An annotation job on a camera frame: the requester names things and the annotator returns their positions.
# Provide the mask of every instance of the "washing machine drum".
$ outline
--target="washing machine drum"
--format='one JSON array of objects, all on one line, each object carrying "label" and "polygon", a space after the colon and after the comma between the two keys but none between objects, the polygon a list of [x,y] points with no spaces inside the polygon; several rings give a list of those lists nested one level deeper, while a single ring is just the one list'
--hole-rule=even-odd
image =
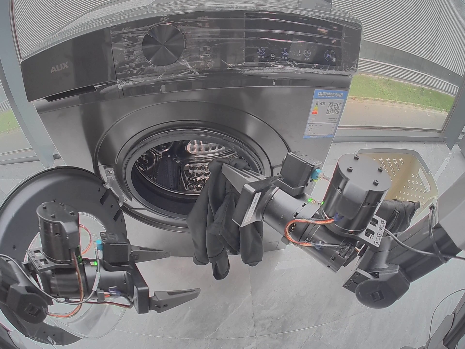
[{"label": "washing machine drum", "polygon": [[187,215],[205,186],[208,163],[216,158],[242,158],[232,148],[202,140],[163,143],[145,151],[131,170],[135,194],[154,206]]}]

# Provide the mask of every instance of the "window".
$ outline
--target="window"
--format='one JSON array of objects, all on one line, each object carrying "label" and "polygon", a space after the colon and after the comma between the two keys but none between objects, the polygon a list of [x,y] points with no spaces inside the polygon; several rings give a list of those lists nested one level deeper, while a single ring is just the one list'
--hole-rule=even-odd
[{"label": "window", "polygon": [[5,154],[31,148],[16,121],[0,82],[0,161]]}]

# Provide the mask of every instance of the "black garment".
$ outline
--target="black garment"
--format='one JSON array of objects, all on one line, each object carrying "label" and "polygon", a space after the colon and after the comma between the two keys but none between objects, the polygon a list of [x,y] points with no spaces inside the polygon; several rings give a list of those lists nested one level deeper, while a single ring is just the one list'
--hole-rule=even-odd
[{"label": "black garment", "polygon": [[227,251],[240,253],[243,263],[251,266],[263,257],[263,223],[240,227],[233,222],[239,193],[221,172],[223,164],[250,168],[242,159],[213,160],[208,166],[210,178],[187,216],[194,242],[194,263],[211,262],[215,279],[223,279],[229,273]]},{"label": "black garment", "polygon": [[386,229],[392,233],[405,231],[410,226],[416,210],[420,208],[420,202],[413,201],[383,201],[376,212],[380,218],[386,220]]}]

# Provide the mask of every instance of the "plastic wrap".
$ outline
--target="plastic wrap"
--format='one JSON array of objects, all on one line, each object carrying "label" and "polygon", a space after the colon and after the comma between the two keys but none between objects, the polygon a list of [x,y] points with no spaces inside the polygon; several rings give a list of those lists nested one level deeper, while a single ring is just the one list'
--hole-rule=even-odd
[{"label": "plastic wrap", "polygon": [[[243,3],[240,7],[239,1],[230,0],[228,8],[235,10],[227,11],[224,5],[202,11],[192,6],[188,13],[181,14],[171,14],[165,7],[165,15],[112,26],[119,87],[225,70],[263,75],[351,75],[357,71],[361,30],[356,25],[297,6],[286,8],[281,4],[278,11],[276,1],[274,5],[266,3],[275,11],[265,11],[257,2]],[[147,32],[159,24],[174,25],[185,38],[181,57],[168,66],[151,66],[143,50]]]}]

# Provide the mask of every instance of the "building wall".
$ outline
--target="building wall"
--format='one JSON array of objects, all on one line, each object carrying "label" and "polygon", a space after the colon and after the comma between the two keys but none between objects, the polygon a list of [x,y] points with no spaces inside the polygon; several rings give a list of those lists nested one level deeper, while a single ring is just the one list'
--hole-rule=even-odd
[{"label": "building wall", "polygon": [[[457,79],[465,72],[464,2],[333,0],[333,6],[363,23],[361,71],[457,92]],[[367,48],[376,44],[378,54],[370,55]],[[405,62],[409,55],[411,61]]]}]

